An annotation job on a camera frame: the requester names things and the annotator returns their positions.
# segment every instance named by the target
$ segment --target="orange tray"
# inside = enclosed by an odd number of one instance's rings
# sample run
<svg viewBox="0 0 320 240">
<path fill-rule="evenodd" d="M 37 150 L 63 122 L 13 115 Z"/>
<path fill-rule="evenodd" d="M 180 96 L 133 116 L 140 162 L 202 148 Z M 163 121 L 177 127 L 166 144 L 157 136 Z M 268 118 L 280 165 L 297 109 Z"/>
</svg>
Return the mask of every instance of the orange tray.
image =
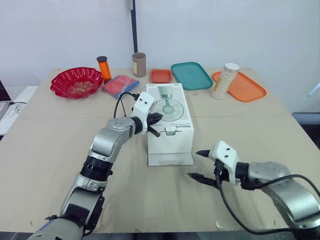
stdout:
<svg viewBox="0 0 320 240">
<path fill-rule="evenodd" d="M 172 81 L 171 71 L 169 69 L 152 69 L 150 80 L 154 84 L 169 84 Z"/>
<path fill-rule="evenodd" d="M 212 74 L 212 80 L 217 82 L 221 71 Z M 249 103 L 267 95 L 267 91 L 255 81 L 238 72 L 230 84 L 228 93 L 240 102 Z"/>
</svg>

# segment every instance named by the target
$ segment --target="black pole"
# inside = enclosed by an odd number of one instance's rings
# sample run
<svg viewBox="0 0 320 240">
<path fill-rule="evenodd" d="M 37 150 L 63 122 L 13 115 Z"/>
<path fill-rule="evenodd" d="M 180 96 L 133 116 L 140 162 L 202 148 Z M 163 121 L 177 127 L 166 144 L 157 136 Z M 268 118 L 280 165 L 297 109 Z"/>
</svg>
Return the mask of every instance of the black pole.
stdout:
<svg viewBox="0 0 320 240">
<path fill-rule="evenodd" d="M 132 23 L 132 37 L 133 37 L 133 50 L 138 52 L 138 40 L 137 40 L 137 22 L 136 22 L 136 0 L 132 0 L 131 23 Z"/>
</svg>

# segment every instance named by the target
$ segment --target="red bowl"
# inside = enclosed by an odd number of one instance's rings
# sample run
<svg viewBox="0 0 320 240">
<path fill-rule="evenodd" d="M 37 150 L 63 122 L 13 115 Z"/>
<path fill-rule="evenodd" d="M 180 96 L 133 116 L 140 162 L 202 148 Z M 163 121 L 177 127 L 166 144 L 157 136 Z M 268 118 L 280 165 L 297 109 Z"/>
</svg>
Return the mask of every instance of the red bowl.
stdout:
<svg viewBox="0 0 320 240">
<path fill-rule="evenodd" d="M 85 98 L 95 93 L 103 83 L 101 72 L 90 67 L 76 67 L 59 73 L 50 89 L 64 98 Z"/>
</svg>

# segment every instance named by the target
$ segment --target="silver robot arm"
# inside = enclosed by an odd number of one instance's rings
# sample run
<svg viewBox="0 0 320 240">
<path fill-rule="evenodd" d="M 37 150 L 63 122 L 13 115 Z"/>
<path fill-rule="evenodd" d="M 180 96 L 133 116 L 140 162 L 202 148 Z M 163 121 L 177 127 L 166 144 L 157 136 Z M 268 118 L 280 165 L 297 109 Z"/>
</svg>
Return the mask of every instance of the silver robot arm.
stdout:
<svg viewBox="0 0 320 240">
<path fill-rule="evenodd" d="M 105 201 L 103 192 L 122 145 L 135 134 L 150 131 L 160 135 L 150 127 L 162 117 L 159 113 L 150 114 L 153 103 L 154 98 L 142 92 L 131 117 L 107 122 L 95 136 L 82 170 L 61 207 L 60 216 L 48 217 L 49 222 L 29 240 L 80 240 L 95 229 Z"/>
<path fill-rule="evenodd" d="M 216 143 L 211 150 L 201 150 L 197 154 L 215 161 L 216 178 L 218 176 L 233 185 L 241 183 L 245 190 L 260 189 L 266 193 L 297 239 L 320 239 L 320 205 L 313 194 L 293 178 L 266 184 L 290 175 L 284 165 L 271 161 L 240 162 L 237 152 L 224 141 Z M 208 181 L 209 178 L 192 173 L 190 176 L 198 182 L 219 188 L 213 179 Z"/>
</svg>

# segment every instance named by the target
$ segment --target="jar of white beads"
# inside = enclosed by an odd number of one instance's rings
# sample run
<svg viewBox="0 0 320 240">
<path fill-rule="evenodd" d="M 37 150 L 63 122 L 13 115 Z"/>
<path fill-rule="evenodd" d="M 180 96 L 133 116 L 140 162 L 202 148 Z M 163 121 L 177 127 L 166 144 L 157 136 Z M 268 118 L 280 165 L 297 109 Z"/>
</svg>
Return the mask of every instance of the jar of white beads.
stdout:
<svg viewBox="0 0 320 240">
<path fill-rule="evenodd" d="M 239 65 L 233 62 L 228 62 L 224 65 L 218 81 L 216 82 L 212 91 L 212 97 L 214 99 L 220 100 L 225 97 L 226 92 L 239 72 L 239 69 Z"/>
</svg>

